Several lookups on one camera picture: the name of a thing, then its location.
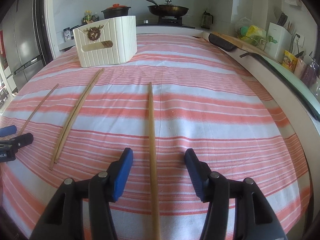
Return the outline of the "black pot red lid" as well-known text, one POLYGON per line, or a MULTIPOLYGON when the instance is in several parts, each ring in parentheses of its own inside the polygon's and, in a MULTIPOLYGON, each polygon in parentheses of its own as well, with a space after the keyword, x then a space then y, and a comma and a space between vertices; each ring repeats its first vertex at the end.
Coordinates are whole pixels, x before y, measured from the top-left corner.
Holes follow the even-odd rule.
POLYGON ((111 7, 106 8, 102 11, 104 19, 127 16, 129 14, 129 9, 126 5, 113 4, 111 7))

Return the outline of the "cream utensil holder box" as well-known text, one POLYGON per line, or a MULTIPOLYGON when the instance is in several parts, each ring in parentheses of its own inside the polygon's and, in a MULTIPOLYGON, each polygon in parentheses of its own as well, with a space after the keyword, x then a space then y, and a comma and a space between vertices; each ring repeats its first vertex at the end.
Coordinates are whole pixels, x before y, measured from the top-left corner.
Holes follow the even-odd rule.
POLYGON ((136 17, 120 16, 73 30, 82 68, 123 64, 137 53, 136 17))

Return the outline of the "wooden cutting board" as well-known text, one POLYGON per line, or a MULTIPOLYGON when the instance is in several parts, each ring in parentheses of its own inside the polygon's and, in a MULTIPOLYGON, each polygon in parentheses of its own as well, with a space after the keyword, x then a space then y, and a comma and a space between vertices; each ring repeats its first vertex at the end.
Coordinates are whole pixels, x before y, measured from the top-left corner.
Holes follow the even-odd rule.
POLYGON ((229 35, 226 35, 226 34, 221 34, 221 33, 217 33, 217 32, 212 32, 212 34, 220 37, 220 38, 223 38, 224 40, 232 43, 233 45, 237 46, 238 48, 244 50, 244 51, 247 51, 247 52, 252 52, 252 53, 257 53, 259 55, 263 55, 265 57, 268 57, 269 59, 273 60, 273 61, 276 61, 274 58, 272 58, 270 55, 268 55, 267 53, 265 53, 263 50, 261 50, 260 48, 258 47, 255 47, 243 40, 240 40, 236 37, 232 37, 232 36, 229 36, 229 35))

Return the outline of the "black gas stove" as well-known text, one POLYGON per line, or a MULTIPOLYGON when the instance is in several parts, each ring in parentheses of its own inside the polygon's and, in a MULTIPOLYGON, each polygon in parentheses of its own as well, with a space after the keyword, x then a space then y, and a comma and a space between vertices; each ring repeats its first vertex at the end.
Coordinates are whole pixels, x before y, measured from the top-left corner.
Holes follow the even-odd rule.
POLYGON ((189 28, 189 29, 195 29, 195 27, 183 24, 183 18, 181 17, 161 17, 159 16, 157 19, 151 19, 151 20, 136 20, 137 26, 156 26, 156 25, 162 25, 162 26, 170 26, 170 27, 181 27, 181 28, 189 28))

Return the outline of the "sauce bottles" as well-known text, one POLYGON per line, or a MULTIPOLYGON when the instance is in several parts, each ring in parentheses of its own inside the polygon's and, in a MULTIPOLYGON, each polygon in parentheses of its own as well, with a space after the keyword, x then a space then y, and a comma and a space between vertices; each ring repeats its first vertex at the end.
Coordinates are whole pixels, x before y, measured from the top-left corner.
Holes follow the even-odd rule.
POLYGON ((100 20, 100 17, 98 13, 92 13, 90 10, 86 10, 84 13, 84 17, 82 18, 82 23, 83 24, 88 24, 92 22, 97 22, 100 20))

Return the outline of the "grey refrigerator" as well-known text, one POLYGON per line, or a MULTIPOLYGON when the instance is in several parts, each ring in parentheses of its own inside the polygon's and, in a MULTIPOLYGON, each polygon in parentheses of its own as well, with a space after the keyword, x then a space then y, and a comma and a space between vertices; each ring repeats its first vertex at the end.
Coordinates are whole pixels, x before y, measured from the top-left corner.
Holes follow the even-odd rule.
POLYGON ((17 90, 45 65, 36 20, 36 0, 15 0, 2 21, 6 59, 17 90))

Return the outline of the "spice jar rack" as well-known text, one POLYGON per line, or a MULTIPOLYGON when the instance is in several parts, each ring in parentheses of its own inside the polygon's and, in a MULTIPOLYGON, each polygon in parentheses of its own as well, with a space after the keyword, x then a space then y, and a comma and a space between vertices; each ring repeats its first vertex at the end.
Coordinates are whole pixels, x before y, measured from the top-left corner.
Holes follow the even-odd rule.
POLYGON ((79 27, 79 25, 76 25, 74 27, 67 27, 63 30, 63 36, 64 36, 64 40, 65 42, 73 40, 74 39, 74 34, 73 34, 73 30, 76 29, 77 27, 79 27))

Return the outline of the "green cutting board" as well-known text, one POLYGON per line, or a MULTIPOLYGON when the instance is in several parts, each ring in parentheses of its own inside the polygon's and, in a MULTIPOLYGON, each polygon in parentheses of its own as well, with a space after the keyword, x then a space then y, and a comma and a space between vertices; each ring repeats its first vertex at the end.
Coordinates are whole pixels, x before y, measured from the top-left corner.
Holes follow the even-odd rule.
POLYGON ((319 121, 319 102, 316 97, 312 94, 310 89, 296 77, 292 72, 284 68, 282 65, 269 59, 268 57, 259 55, 257 53, 246 52, 240 55, 240 58, 250 56, 262 64, 265 68, 271 71, 278 77, 308 110, 311 116, 319 121))

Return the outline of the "wok with glass lid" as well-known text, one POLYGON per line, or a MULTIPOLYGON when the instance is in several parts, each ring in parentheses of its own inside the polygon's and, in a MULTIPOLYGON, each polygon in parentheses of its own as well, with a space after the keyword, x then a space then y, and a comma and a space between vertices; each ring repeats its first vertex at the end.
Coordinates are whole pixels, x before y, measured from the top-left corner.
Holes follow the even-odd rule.
POLYGON ((189 9, 186 7, 173 5, 171 3, 171 0, 165 0, 165 4, 157 4, 155 0, 146 1, 152 3, 152 5, 148 6, 149 12, 151 12, 153 15, 160 17, 180 18, 185 16, 189 11, 189 9))

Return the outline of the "yellow snack packet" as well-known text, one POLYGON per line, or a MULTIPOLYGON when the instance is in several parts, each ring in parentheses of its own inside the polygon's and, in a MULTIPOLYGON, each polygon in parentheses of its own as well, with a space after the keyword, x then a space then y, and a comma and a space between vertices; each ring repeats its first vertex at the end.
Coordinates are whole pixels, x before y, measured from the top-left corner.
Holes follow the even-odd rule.
POLYGON ((289 70, 290 72, 294 73, 298 59, 295 55, 291 54, 289 51, 284 51, 283 61, 281 65, 289 70))

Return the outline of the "dark glass kettle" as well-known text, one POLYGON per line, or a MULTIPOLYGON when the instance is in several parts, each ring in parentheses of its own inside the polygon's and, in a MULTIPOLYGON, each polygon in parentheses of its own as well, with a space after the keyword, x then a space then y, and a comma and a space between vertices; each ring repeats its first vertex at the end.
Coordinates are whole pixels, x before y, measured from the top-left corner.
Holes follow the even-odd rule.
POLYGON ((210 29, 214 21, 214 16, 207 11, 202 14, 201 28, 210 29))

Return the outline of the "yellow green bag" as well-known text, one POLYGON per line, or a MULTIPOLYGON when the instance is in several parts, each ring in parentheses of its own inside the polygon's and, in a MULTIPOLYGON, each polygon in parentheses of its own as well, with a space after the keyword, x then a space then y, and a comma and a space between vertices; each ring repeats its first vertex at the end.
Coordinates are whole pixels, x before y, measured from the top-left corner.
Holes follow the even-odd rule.
POLYGON ((266 31, 244 17, 235 24, 237 38, 263 50, 266 44, 266 31))

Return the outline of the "pink striped tablecloth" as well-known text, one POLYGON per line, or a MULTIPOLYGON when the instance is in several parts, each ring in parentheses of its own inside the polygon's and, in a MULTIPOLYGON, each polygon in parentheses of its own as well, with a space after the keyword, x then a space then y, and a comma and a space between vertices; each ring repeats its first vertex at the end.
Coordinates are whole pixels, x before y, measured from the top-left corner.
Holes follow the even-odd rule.
POLYGON ((150 239, 148 88, 152 82, 161 234, 198 239, 208 205, 184 164, 192 148, 211 170, 232 180, 251 177, 288 232, 306 211, 310 178, 300 141, 283 110, 241 65, 206 40, 139 35, 127 63, 82 68, 70 49, 38 72, 1 116, 1 126, 34 141, 1 165, 1 206, 25 236, 60 184, 92 178, 127 147, 133 165, 123 195, 111 204, 120 239, 150 239), (100 69, 52 170, 57 139, 79 96, 100 69))

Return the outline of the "white knife block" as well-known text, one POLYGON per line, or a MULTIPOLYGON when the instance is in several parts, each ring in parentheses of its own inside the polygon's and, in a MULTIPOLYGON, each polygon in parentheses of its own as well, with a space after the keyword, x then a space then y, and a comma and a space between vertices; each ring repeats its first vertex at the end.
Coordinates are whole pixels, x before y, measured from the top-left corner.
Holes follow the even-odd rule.
POLYGON ((264 52, 278 62, 282 62, 285 51, 289 51, 292 35, 282 26, 270 23, 264 52))

